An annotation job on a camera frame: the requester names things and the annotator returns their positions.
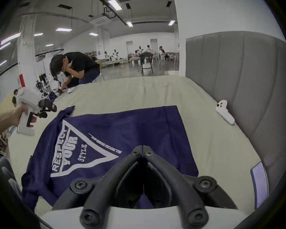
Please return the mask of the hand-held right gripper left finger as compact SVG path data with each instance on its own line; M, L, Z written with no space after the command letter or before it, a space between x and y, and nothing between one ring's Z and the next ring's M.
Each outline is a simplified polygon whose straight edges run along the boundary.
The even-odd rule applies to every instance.
M102 177L77 178L54 204L52 211L83 206L79 216L84 228L103 228L107 211L112 204L114 193L124 177L138 166L143 146L137 146L123 160L115 164Z

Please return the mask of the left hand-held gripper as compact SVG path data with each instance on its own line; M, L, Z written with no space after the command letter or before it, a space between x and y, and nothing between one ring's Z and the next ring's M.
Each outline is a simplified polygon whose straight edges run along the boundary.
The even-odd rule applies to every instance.
M57 106L49 99L42 99L41 93L27 87L23 87L18 91L16 103L27 108L27 113L23 112L21 114L17 126L17 133L22 135L34 136L35 132L30 127L34 114L39 118L47 118L47 112L57 112Z

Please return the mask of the person's left hand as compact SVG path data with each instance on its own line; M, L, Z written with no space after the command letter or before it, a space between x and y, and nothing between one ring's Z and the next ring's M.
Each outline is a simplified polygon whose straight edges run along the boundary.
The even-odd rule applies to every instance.
M28 108L23 104L8 112L5 118L6 128L11 126L18 126L22 114L28 115Z

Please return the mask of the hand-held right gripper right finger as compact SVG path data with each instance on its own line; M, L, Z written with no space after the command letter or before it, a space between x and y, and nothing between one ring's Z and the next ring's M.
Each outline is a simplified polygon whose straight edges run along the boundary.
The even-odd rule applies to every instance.
M193 177L181 174L174 166L143 146L146 169L151 170L168 192L168 198L159 199L156 205L177 206L183 228L202 228L210 219L206 206L236 210L229 195L210 176Z

